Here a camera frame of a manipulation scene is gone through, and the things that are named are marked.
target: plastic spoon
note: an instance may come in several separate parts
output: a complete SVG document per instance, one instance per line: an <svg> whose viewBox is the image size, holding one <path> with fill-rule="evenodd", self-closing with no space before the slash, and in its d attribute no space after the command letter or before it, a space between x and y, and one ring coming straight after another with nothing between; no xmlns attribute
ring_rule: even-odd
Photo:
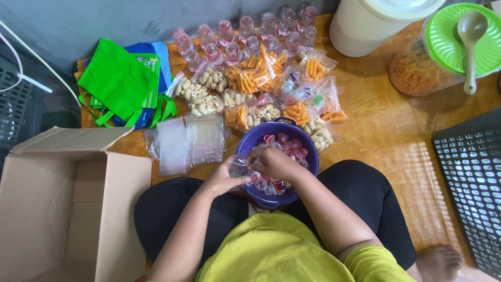
<svg viewBox="0 0 501 282"><path fill-rule="evenodd" d="M466 54L466 81L464 92L472 95L476 91L475 83L475 44L487 31L487 18L480 12L464 13L457 23L457 32L463 40Z"/></svg>

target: hand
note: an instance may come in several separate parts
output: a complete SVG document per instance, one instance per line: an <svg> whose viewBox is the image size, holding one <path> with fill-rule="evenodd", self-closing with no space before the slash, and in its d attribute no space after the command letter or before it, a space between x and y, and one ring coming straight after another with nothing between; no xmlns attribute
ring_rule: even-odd
<svg viewBox="0 0 501 282"><path fill-rule="evenodd" d="M229 163L237 156L227 158L220 164L198 189L199 191L209 193L214 198L228 192L231 188L251 181L249 176L230 178L228 174Z"/></svg>
<svg viewBox="0 0 501 282"><path fill-rule="evenodd" d="M289 183L292 183L297 176L308 172L275 146L256 148L249 152L246 159L252 163L255 158L259 158L263 165L251 164L249 167L252 170Z"/></svg>

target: wooden floor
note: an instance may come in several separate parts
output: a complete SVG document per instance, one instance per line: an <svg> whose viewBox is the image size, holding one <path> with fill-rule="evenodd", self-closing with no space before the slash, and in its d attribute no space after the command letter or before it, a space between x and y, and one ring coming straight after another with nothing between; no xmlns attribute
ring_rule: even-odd
<svg viewBox="0 0 501 282"><path fill-rule="evenodd" d="M348 119L337 123L341 140L320 155L320 171L346 159L356 159L379 169L390 181L400 202L416 249L451 244L465 254L461 275L479 282L495 281L473 268L459 225L453 213L444 181L431 145L434 132L456 125L501 105L496 92L497 74L479 79L477 92L468 96L462 85L421 98L398 93L388 78L388 66L396 52L421 29L413 23L373 53L362 58L340 54L329 41L332 14L317 17L316 48L328 50L328 56L339 61L333 74L344 93L339 96ZM171 72L189 73L174 44L168 45ZM77 80L85 69L78 62ZM179 114L186 105L176 101ZM82 127L94 127L92 117L82 108ZM235 152L239 138L232 136L225 156ZM116 142L111 151L148 156L143 131L137 130ZM206 179L217 164L192 168L188 175ZM158 175L155 162L152 184L166 178Z"/></svg>

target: green lid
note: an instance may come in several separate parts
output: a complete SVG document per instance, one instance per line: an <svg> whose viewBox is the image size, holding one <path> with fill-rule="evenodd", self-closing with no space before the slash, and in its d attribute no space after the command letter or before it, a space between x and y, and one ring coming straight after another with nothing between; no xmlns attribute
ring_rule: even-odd
<svg viewBox="0 0 501 282"><path fill-rule="evenodd" d="M487 32L475 45L476 75L501 68L501 19L491 10L476 4L460 3L439 10L426 27L430 57L444 68L464 75L464 44L457 33L459 18L469 11L482 13L489 23Z"/></svg>

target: black pants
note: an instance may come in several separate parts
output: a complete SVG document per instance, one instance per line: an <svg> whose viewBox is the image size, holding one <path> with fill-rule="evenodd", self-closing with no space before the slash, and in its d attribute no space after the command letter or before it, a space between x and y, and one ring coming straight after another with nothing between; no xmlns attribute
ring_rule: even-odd
<svg viewBox="0 0 501 282"><path fill-rule="evenodd" d="M360 161L338 162L318 175L318 179L350 207L374 231L398 264L409 269L417 254L410 239L397 198L386 177ZM174 228L190 197L203 183L179 177L152 186L136 203L134 222L139 240L153 261ZM315 234L313 222L301 200L285 211L301 220ZM219 248L224 238L248 215L247 200L228 193L212 203L201 264Z"/></svg>

